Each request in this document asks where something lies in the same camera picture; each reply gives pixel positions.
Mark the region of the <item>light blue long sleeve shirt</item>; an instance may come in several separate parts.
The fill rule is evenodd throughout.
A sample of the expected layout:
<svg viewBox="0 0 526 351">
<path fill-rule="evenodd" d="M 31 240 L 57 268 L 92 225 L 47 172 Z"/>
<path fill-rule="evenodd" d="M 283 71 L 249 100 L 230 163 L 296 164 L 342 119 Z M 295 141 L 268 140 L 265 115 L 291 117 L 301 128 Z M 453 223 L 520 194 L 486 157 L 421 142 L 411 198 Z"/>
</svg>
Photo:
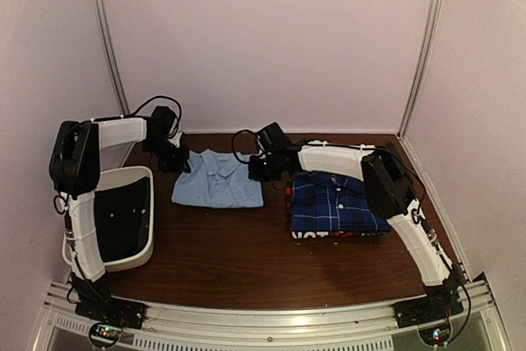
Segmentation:
<svg viewBox="0 0 526 351">
<path fill-rule="evenodd" d="M 241 153 L 192 151 L 190 171 L 174 183 L 171 202 L 213 209 L 261 208 L 262 186 L 248 177 L 248 160 Z"/>
</svg>

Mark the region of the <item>blue plaid shirt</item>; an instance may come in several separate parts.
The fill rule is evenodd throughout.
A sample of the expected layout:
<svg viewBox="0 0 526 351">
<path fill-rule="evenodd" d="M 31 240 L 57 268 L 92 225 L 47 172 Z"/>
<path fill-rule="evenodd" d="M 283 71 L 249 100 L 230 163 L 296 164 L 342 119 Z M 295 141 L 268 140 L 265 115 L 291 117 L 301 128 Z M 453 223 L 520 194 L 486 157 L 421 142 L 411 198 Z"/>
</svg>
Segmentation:
<svg viewBox="0 0 526 351">
<path fill-rule="evenodd" d="M 363 181 L 338 174 L 299 175 L 289 189 L 288 209 L 295 233 L 389 233 L 385 219 L 372 213 Z"/>
</svg>

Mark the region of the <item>red black shirt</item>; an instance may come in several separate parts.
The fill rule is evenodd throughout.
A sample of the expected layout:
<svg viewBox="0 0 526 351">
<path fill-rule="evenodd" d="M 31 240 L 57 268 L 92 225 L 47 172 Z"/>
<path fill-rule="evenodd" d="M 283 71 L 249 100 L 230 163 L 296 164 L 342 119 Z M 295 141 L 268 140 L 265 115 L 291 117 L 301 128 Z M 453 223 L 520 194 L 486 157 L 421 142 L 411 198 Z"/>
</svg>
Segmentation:
<svg viewBox="0 0 526 351">
<path fill-rule="evenodd" d="M 355 191 L 298 183 L 286 189 L 293 238 L 377 236 L 390 231 Z"/>
</svg>

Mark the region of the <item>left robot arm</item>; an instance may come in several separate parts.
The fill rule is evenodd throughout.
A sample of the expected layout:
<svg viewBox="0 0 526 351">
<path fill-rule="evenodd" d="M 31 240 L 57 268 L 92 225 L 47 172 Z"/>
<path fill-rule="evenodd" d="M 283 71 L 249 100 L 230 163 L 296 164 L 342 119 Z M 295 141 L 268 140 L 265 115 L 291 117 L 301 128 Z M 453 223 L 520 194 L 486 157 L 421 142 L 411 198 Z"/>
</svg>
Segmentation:
<svg viewBox="0 0 526 351">
<path fill-rule="evenodd" d="M 68 252 L 72 283 L 100 321 L 118 314 L 109 297 L 108 275 L 144 265 L 154 250 L 154 174 L 146 166 L 102 170 L 103 150 L 141 145 L 162 171 L 189 169 L 181 142 L 181 111 L 157 106 L 150 115 L 134 112 L 61 124 L 49 164 L 55 210 L 64 218 L 62 247 Z"/>
</svg>

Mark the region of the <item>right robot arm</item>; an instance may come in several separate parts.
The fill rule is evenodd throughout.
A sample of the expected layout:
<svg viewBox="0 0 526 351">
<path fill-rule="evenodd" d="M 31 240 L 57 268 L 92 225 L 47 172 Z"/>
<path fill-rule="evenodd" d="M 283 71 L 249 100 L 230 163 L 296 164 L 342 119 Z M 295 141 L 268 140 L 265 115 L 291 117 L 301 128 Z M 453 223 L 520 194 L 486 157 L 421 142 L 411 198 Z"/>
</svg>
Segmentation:
<svg viewBox="0 0 526 351">
<path fill-rule="evenodd" d="M 284 172 L 324 172 L 361 181 L 368 208 L 399 235 L 417 265 L 427 295 L 422 313 L 435 320 L 452 307 L 464 278 L 427 222 L 414 176 L 393 144 L 293 142 L 276 122 L 255 132 L 254 140 L 258 152 L 250 156 L 248 168 L 256 181 L 278 180 Z"/>
</svg>

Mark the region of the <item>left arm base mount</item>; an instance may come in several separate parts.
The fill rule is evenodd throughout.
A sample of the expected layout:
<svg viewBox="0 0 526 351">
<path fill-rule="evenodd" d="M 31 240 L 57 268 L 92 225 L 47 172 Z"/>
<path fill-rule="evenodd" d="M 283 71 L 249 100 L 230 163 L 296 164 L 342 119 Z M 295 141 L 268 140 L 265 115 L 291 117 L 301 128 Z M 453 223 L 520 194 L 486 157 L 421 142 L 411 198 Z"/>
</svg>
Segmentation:
<svg viewBox="0 0 526 351">
<path fill-rule="evenodd" d="M 146 313 L 144 303 L 110 297 L 103 300 L 95 295 L 78 295 L 75 314 L 93 321 L 88 340 L 97 349 L 109 349 L 123 337 L 125 329 L 140 330 Z"/>
</svg>

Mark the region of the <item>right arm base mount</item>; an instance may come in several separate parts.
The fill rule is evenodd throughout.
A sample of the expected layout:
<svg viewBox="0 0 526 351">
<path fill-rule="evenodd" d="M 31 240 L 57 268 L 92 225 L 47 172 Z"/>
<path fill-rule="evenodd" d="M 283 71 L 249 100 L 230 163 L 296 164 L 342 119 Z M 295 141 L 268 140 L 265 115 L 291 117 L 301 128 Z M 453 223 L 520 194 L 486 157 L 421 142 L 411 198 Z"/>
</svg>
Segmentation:
<svg viewBox="0 0 526 351">
<path fill-rule="evenodd" d="M 420 340 L 429 347 L 445 347 L 454 338 L 451 318 L 464 311 L 458 289 L 439 287 L 425 296 L 393 305 L 399 329 L 416 327 Z"/>
</svg>

